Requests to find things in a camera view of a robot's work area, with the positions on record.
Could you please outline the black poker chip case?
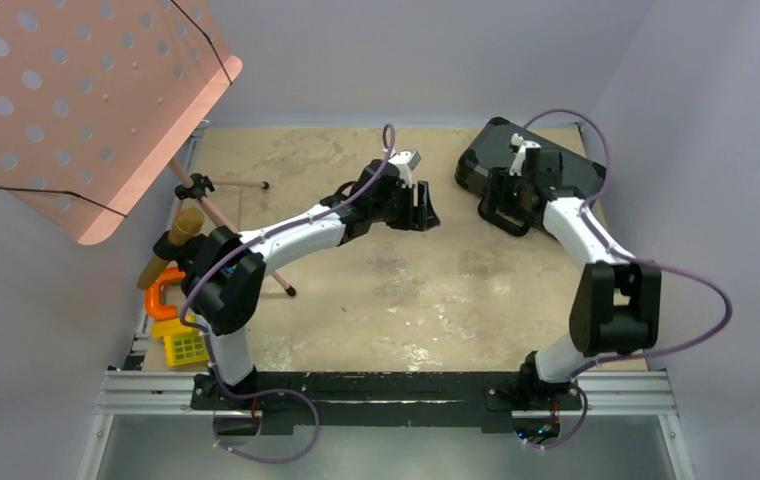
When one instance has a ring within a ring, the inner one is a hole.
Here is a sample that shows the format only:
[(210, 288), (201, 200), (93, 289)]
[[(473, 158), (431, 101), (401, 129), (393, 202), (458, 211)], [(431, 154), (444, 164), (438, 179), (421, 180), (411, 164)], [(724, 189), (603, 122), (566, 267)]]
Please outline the black poker chip case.
[(457, 162), (454, 179), (479, 198), (481, 219), (511, 236), (544, 231), (546, 203), (597, 193), (606, 168), (503, 118), (487, 121)]

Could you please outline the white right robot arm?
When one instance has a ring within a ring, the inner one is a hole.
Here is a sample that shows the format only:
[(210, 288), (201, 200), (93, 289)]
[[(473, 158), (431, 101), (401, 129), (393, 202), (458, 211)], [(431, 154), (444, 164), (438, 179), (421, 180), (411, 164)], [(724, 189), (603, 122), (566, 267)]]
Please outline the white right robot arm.
[(493, 168), (478, 205), (482, 219), (521, 237), (537, 228), (554, 238), (580, 271), (568, 331), (530, 353), (503, 393), (540, 407), (570, 390), (589, 365), (621, 359), (658, 340), (662, 272), (616, 253), (617, 242), (563, 180), (561, 151), (524, 140), (510, 166)]

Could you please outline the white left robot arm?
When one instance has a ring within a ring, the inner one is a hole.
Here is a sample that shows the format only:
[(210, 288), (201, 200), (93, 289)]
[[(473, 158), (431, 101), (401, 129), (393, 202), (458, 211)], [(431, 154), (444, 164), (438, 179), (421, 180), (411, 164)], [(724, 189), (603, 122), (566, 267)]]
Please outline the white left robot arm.
[(302, 215), (265, 228), (235, 233), (219, 227), (195, 238), (195, 255), (182, 261), (181, 289), (186, 307), (202, 323), (210, 369), (218, 378), (215, 395), (228, 408), (253, 399), (255, 370), (246, 326), (254, 316), (263, 280), (274, 271), (315, 252), (339, 247), (367, 234), (375, 224), (424, 232), (439, 226), (429, 185), (415, 181), (415, 150), (388, 161), (374, 160), (350, 193), (337, 190)]

